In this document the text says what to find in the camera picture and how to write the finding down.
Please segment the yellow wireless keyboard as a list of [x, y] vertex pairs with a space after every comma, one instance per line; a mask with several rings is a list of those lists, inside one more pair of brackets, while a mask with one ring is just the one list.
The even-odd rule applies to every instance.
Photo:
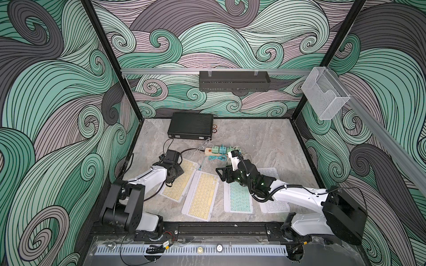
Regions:
[[220, 178], [207, 172], [195, 171], [181, 213], [209, 222], [215, 203]]
[[160, 192], [160, 195], [175, 202], [182, 201], [196, 171], [199, 168], [199, 164], [184, 159], [181, 164], [181, 168], [184, 170], [184, 173], [174, 181], [171, 187], [166, 186]]

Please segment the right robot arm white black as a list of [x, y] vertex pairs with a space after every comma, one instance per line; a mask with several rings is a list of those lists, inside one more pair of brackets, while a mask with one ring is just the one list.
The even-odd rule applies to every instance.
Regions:
[[250, 160], [235, 159], [231, 165], [215, 171], [222, 182], [246, 187], [258, 203], [287, 202], [311, 210], [309, 215], [294, 214], [287, 222], [290, 231], [298, 236], [330, 235], [354, 246], [362, 243], [367, 208], [344, 188], [321, 189], [289, 184], [261, 174]]

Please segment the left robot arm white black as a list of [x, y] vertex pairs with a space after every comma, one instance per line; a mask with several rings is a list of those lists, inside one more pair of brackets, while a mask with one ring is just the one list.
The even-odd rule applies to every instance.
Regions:
[[180, 152], [167, 150], [148, 171], [130, 180], [115, 180], [100, 212], [101, 224], [127, 233], [160, 234], [163, 218], [145, 212], [144, 203], [184, 173], [179, 160]]

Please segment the black computer box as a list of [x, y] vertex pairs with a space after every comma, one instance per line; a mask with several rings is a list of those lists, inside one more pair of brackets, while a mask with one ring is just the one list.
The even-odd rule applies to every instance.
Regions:
[[213, 114], [174, 113], [168, 128], [168, 137], [172, 139], [211, 140], [213, 121]]

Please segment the green wireless keyboard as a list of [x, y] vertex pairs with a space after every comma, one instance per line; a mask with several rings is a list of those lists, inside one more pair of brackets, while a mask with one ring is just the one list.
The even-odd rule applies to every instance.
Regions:
[[252, 214], [254, 208], [248, 188], [237, 182], [224, 183], [224, 211]]

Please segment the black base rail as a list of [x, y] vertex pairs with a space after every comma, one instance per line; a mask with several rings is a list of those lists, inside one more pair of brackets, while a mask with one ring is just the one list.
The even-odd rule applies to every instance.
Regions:
[[311, 241], [312, 237], [322, 237], [331, 241], [343, 241], [359, 245], [362, 237], [352, 234], [347, 228], [338, 228], [336, 233], [321, 233], [321, 227], [303, 225], [302, 221], [279, 222], [162, 222], [159, 228], [149, 232], [136, 230], [128, 233], [136, 241], [157, 241], [162, 235], [184, 243], [195, 237], [260, 237], [269, 242], [299, 243]]

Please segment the black wall shelf tray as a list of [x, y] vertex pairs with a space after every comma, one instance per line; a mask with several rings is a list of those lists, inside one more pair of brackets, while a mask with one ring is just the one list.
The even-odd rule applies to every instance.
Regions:
[[265, 71], [201, 71], [199, 89], [202, 92], [267, 92], [271, 85]]

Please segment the aluminium wall rail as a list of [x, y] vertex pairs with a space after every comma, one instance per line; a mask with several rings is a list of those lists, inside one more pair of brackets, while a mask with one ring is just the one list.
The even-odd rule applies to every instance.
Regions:
[[198, 75], [200, 72], [268, 72], [269, 75], [309, 75], [310, 69], [122, 68], [123, 75]]

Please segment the clear acrylic wall holder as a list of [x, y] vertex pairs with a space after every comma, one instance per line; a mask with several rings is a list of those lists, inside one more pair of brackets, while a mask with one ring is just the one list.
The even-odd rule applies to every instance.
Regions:
[[314, 67], [301, 89], [320, 120], [332, 120], [351, 98], [336, 72], [325, 66]]

